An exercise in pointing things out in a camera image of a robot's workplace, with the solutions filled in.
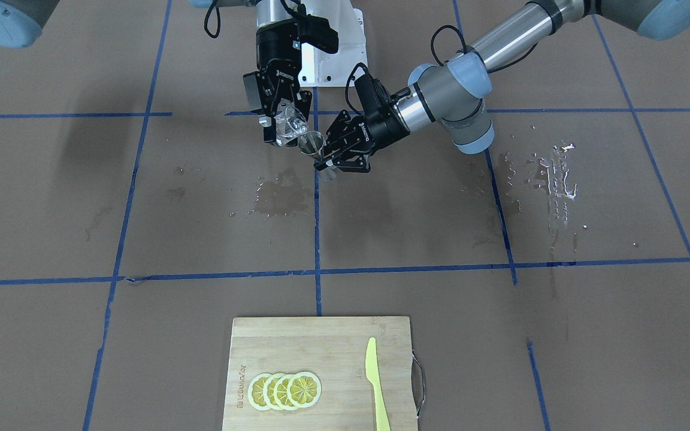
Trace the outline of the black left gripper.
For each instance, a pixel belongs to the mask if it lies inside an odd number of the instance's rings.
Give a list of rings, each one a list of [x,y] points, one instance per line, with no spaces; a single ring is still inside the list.
[[[340,110],[323,135],[320,155],[326,168],[369,174],[371,156],[404,139],[410,130],[400,119],[397,105],[389,102],[380,107],[367,107],[364,114],[355,116],[348,110]]]

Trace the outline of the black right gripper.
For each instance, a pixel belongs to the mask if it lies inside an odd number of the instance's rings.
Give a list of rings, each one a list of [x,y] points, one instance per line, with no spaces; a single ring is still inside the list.
[[[244,74],[249,111],[258,115],[266,144],[280,145],[276,130],[277,107],[282,101],[295,104],[295,130],[308,130],[313,93],[299,89],[301,49],[296,22],[274,22],[256,33],[258,70]]]

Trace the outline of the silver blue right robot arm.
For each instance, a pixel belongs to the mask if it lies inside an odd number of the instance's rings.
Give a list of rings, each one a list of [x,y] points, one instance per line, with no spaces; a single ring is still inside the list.
[[[156,50],[164,45],[170,1],[0,1],[0,47],[24,50],[44,38],[46,47],[68,39],[64,54],[80,66],[99,71],[124,66],[127,78],[90,78],[86,90],[118,90],[134,108],[147,110],[152,96],[144,96],[138,78],[153,80],[148,71]],[[280,133],[308,126],[314,93],[299,82],[302,47],[299,30],[310,23],[304,1],[208,1],[196,17],[197,35],[227,46],[228,8],[251,8],[266,18],[241,31],[253,41],[253,69],[239,77],[236,95],[246,98],[246,110],[257,117],[261,142],[293,147],[296,138]]]

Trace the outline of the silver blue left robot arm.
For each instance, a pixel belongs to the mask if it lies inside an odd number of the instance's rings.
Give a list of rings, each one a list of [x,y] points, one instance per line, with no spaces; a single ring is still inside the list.
[[[537,44],[565,24],[601,16],[651,40],[673,38],[690,27],[690,1],[531,1],[443,65],[415,68],[405,88],[389,93],[357,65],[354,83],[361,112],[342,110],[314,155],[317,171],[370,171],[370,159],[381,149],[433,123],[449,131],[462,153],[490,147],[495,129],[485,98],[493,73],[525,59]]]

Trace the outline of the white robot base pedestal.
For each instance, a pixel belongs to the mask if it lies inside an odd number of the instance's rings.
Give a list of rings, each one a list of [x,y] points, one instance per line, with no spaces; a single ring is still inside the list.
[[[351,1],[303,1],[307,12],[325,17],[338,32],[338,52],[328,54],[310,44],[302,44],[301,87],[345,87],[357,63],[367,65],[364,14]]]

